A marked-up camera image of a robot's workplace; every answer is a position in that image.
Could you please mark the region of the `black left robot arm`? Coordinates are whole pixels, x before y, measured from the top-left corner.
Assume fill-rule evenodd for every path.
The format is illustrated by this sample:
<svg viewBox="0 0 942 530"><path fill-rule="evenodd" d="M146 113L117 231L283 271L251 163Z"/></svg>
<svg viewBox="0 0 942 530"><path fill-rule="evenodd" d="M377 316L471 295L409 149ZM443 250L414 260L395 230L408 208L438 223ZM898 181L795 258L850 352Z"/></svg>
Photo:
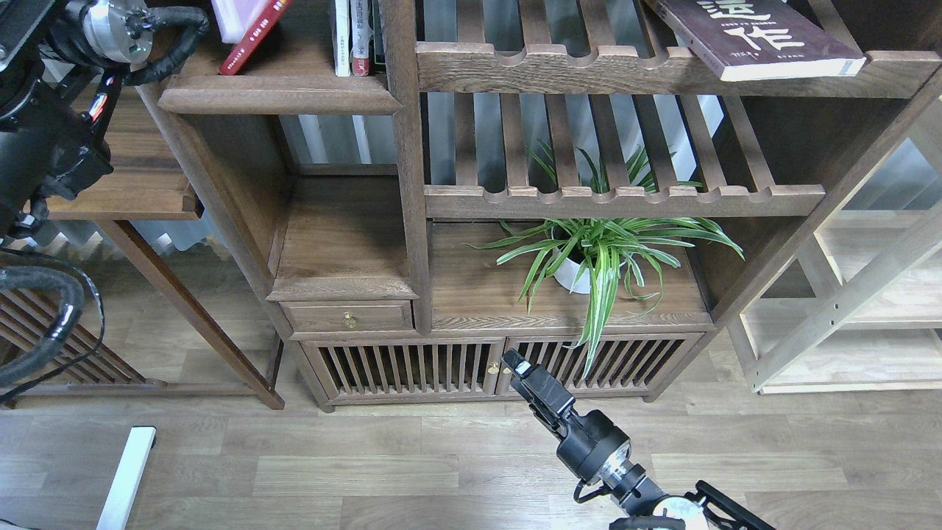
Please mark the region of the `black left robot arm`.
<svg viewBox="0 0 942 530"><path fill-rule="evenodd" d="M144 1L2 3L2 235L30 237L50 196L110 174L122 88L164 80L208 33L198 7Z"/></svg>

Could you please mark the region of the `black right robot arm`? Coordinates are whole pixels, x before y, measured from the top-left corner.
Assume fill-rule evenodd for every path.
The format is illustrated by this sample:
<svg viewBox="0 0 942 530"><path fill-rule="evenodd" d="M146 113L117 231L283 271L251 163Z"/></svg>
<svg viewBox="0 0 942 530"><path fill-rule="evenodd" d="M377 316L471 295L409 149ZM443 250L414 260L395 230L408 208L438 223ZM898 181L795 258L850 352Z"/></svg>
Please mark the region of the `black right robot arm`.
<svg viewBox="0 0 942 530"><path fill-rule="evenodd" d="M556 456L578 476L578 504L602 495L626 514L609 524L612 529L770 529L771 525L744 509L720 490L698 481L695 491L670 495L630 461L631 440L606 414L592 410L580 415L575 398L544 367L531 364L509 349L502 356L511 385L527 400L534 416L559 441Z"/></svg>

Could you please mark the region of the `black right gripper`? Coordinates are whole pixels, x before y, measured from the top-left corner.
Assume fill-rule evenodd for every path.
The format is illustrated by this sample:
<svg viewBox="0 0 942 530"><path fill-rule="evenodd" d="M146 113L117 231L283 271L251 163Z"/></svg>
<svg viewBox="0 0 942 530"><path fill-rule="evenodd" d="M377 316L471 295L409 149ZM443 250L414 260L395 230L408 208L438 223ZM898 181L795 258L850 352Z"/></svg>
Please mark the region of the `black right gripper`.
<svg viewBox="0 0 942 530"><path fill-rule="evenodd" d="M556 456L587 485L602 481L618 485L627 470L630 439L622 429L599 410L580 415L575 398L549 372L531 364L515 349L502 356L511 385L534 412L536 418L558 439Z"/></svg>

